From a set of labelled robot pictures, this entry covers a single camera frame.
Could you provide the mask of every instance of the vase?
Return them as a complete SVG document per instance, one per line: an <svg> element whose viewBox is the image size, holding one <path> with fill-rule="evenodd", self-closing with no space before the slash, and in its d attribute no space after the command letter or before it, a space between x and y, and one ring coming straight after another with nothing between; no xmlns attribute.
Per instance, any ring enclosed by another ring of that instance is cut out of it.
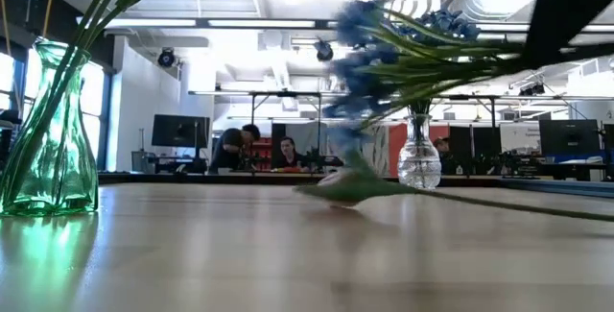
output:
<svg viewBox="0 0 614 312"><path fill-rule="evenodd" d="M74 69L56 79L67 46L40 40L35 50L42 65L38 93L0 182L0 214L94 211L98 175L80 105L81 71L89 54L75 50L69 62Z"/></svg>
<svg viewBox="0 0 614 312"><path fill-rule="evenodd" d="M429 139L428 114L413 114L407 141L399 153L399 182L415 188L434 189L441 181L439 153Z"/></svg>

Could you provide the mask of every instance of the red wall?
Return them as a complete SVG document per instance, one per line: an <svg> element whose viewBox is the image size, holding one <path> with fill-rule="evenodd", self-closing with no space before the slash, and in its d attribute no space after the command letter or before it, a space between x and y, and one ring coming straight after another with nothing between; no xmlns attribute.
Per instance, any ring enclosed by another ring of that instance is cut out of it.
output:
<svg viewBox="0 0 614 312"><path fill-rule="evenodd" d="M431 141L439 137L447 137L450 135L450 128L448 126L432 126L429 129L429 136ZM398 172L396 166L399 163L399 153L401 148L407 141L407 125L401 124L396 126L390 126L389 128L389 155L390 155L390 175L397 177Z"/></svg>

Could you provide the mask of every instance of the monitor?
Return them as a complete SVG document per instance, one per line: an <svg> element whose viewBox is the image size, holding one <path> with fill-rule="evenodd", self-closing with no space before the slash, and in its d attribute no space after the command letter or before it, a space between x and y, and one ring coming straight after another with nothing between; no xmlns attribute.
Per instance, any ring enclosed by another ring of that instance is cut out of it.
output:
<svg viewBox="0 0 614 312"><path fill-rule="evenodd" d="M156 114L152 145L177 148L206 148L208 117Z"/></svg>
<svg viewBox="0 0 614 312"><path fill-rule="evenodd" d="M540 120L543 156L599 155L602 146L597 120Z"/></svg>
<svg viewBox="0 0 614 312"><path fill-rule="evenodd" d="M614 124L605 124L603 129L605 130L605 146L614 150Z"/></svg>

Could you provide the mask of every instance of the flower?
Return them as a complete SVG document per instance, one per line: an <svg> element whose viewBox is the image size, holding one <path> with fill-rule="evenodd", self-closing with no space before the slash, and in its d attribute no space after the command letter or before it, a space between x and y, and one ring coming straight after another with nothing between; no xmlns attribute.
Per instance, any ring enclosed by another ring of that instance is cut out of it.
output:
<svg viewBox="0 0 614 312"><path fill-rule="evenodd" d="M350 47L362 48L372 41L372 38L361 27L372 27L384 19L378 9L388 0L359 1L347 3L337 15L337 40Z"/></svg>
<svg viewBox="0 0 614 312"><path fill-rule="evenodd" d="M373 37L365 28L377 28L380 24L395 31L399 36L430 45L439 46L443 41L421 34L415 28L391 22L385 18L383 6L389 0L351 1L343 7L337 16L337 36L341 44L354 48L355 52L345 59L332 63L331 71L345 81L349 94L339 97L335 103L323 111L325 117L359 119L367 112L371 115L384 114L390 110L390 96L395 91L392 84L383 83L382 79L364 71L373 64L395 64L400 53L394 45ZM465 19L462 12L439 10L424 13L416 21L426 27L454 37L475 40L480 30ZM340 147L351 149L356 138L364 138L357 126L343 126L331 132Z"/></svg>

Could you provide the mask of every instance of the person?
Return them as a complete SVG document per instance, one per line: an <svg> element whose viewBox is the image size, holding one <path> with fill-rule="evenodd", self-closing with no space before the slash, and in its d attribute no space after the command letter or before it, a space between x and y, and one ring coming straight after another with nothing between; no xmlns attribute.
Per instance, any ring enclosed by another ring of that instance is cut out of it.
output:
<svg viewBox="0 0 614 312"><path fill-rule="evenodd" d="M281 138L280 149L282 156L272 163L272 168L300 168L302 172L309 172L309 159L296 152L295 141L289 136Z"/></svg>
<svg viewBox="0 0 614 312"><path fill-rule="evenodd" d="M448 138L439 137L433 142L435 149L439 153L439 161L441 162L441 174L453 175L456 174L457 165L450 153L450 141Z"/></svg>
<svg viewBox="0 0 614 312"><path fill-rule="evenodd" d="M253 124L222 133L213 152L209 166L210 174L218 174L219 168L237 169L241 163L241 151L254 141L260 140L260 130Z"/></svg>
<svg viewBox="0 0 614 312"><path fill-rule="evenodd" d="M435 139L435 141L433 142L433 145L435 145L435 149L437 149L439 156L442 156L442 154L446 154L450 152L450 145L448 142L448 138L439 137Z"/></svg>

